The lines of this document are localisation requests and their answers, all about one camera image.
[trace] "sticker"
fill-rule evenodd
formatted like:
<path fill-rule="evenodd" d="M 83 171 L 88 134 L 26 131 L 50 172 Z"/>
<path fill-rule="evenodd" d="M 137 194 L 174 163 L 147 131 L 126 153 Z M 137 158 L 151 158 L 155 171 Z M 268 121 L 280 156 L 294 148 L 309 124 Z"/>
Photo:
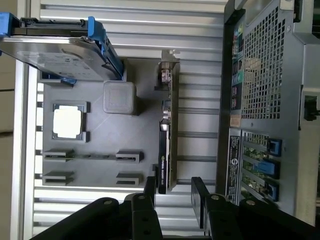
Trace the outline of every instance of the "sticker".
<path fill-rule="evenodd" d="M 242 83 L 231 88 L 231 110 L 240 110 L 242 101 Z"/>
<path fill-rule="evenodd" d="M 76 80 L 102 81 L 93 69 L 81 58 L 75 55 L 60 52 L 33 52 L 18 51 L 29 63 L 35 65 L 41 71 L 50 71 L 58 76 Z"/>
<path fill-rule="evenodd" d="M 226 179 L 226 197 L 231 203 L 238 203 L 239 189 L 239 157 L 240 157 L 240 136 L 229 138 L 229 158 Z"/>
<path fill-rule="evenodd" d="M 240 128 L 241 126 L 241 115 L 234 114 L 230 115 L 230 127 Z"/>

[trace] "metal grid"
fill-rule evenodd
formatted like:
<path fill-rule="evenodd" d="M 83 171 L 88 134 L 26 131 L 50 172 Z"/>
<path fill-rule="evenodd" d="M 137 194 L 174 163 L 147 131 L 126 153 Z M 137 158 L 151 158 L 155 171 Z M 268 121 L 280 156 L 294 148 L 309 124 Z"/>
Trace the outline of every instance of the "metal grid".
<path fill-rule="evenodd" d="M 268 136 L 253 132 L 244 132 L 244 140 L 249 143 L 267 146 Z"/>
<path fill-rule="evenodd" d="M 276 7 L 245 38 L 243 119 L 279 119 L 285 19 Z"/>

